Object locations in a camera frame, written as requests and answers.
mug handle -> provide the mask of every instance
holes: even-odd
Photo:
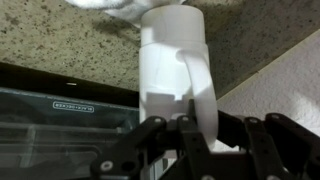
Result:
[[[195,50],[180,50],[177,58],[186,63],[199,130],[212,150],[218,135],[218,109],[208,64],[205,57]]]

granite countertop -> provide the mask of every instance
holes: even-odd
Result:
[[[218,96],[320,27],[320,1],[189,0],[205,15]],[[0,1],[0,61],[138,90],[139,30],[63,0]]]

screw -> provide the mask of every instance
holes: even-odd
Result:
[[[210,175],[204,175],[202,176],[201,180],[215,180],[215,179]]]
[[[257,123],[257,122],[258,122],[258,120],[256,120],[256,119],[249,119],[249,121],[250,121],[251,123]]]
[[[273,119],[280,119],[280,117],[279,117],[278,115],[276,115],[276,114],[272,114],[271,117],[272,117]]]
[[[101,163],[100,169],[101,171],[110,171],[113,168],[113,162],[112,161],[105,161]]]
[[[285,172],[289,172],[289,171],[288,171],[288,169],[287,169],[287,168],[285,168],[285,167],[283,167],[283,170],[284,170]]]
[[[269,176],[267,177],[267,180],[281,180],[281,179],[278,178],[277,176],[269,175]]]
[[[121,127],[117,127],[117,132],[118,133],[122,133],[122,128]]]
[[[161,122],[162,120],[160,119],[160,118],[156,118],[155,120],[154,120],[154,122],[156,122],[156,123],[159,123],[159,122]]]

white wall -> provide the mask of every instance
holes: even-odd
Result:
[[[320,30],[219,99],[218,108],[260,119],[279,112],[320,136]]]

white ceramic cup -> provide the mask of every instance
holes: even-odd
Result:
[[[186,114],[193,98],[199,130],[212,148],[218,115],[202,12],[184,5],[148,11],[141,20],[141,46],[140,122]]]

